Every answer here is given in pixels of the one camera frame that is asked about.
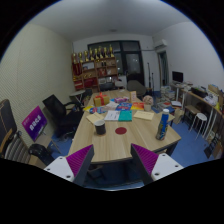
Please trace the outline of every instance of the folder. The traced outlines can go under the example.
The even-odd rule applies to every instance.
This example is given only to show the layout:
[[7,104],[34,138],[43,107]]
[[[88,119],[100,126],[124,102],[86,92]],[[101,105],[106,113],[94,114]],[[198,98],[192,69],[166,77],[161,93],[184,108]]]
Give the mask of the folder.
[[104,117],[100,114],[98,114],[97,112],[95,112],[94,114],[92,115],[89,115],[86,117],[92,124],[94,124],[96,121],[99,121],[99,120],[103,120]]
[[154,113],[139,111],[139,110],[134,115],[135,118],[140,118],[140,119],[149,120],[149,121],[153,119],[153,116],[154,116]]
[[121,111],[118,121],[132,121],[132,111]]

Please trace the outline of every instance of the ceiling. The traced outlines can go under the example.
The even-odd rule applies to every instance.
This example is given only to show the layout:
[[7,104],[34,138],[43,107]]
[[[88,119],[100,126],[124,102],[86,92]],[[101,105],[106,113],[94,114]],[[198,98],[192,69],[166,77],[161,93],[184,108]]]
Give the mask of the ceiling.
[[112,33],[152,36],[190,20],[159,0],[62,0],[30,23],[44,26],[70,41]]

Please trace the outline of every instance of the door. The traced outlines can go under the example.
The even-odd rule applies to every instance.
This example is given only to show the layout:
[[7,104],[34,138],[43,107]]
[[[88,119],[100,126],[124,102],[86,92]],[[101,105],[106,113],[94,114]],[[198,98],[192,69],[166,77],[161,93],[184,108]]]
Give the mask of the door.
[[169,70],[166,52],[158,53],[159,70],[160,70],[160,86],[169,85]]
[[129,80],[137,80],[144,86],[144,74],[140,66],[141,58],[139,54],[126,53],[125,57],[127,63],[127,82]]

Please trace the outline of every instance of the red item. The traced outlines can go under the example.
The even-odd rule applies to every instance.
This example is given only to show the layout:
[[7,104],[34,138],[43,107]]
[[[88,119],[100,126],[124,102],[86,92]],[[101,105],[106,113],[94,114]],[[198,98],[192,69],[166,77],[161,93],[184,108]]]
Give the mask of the red item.
[[117,128],[117,129],[115,130],[115,132],[116,132],[116,134],[118,134],[118,135],[123,135],[123,134],[125,134],[125,133],[127,132],[127,129],[126,129],[126,128]]
[[104,97],[104,96],[107,96],[107,95],[103,95],[103,94],[100,92],[100,95],[95,97],[95,98],[100,98],[100,100],[101,100],[101,105],[104,105],[104,100],[103,100],[103,97]]

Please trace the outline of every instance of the book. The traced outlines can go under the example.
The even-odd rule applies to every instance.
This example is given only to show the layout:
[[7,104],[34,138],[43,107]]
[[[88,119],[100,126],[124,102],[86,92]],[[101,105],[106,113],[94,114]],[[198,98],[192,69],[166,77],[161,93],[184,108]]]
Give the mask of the book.
[[136,101],[136,99],[137,99],[136,91],[130,92],[130,102],[133,103]]
[[144,120],[151,121],[153,119],[154,113],[146,112],[146,111],[137,111],[134,115],[135,118],[141,118]]
[[93,108],[93,106],[85,107],[85,108],[83,108],[83,110],[89,112],[89,109],[91,109],[91,108]]
[[117,106],[116,110],[118,110],[118,111],[121,111],[121,110],[130,110],[131,107],[132,107],[132,103],[125,103],[125,102],[123,102],[123,103],[120,103]]
[[120,111],[118,121],[132,121],[132,111]]
[[106,117],[104,118],[105,121],[118,121],[121,111],[113,111],[109,110]]
[[96,121],[99,120],[103,120],[104,117],[100,114],[98,114],[97,112],[95,112],[94,114],[91,114],[89,116],[86,117],[92,124],[94,124]]
[[181,107],[182,104],[179,101],[171,101],[172,106]]
[[107,110],[104,107],[92,107],[89,109],[90,114],[94,114],[95,112],[97,112],[98,114],[102,114],[107,112]]
[[132,103],[131,110],[144,110],[144,103],[139,102]]

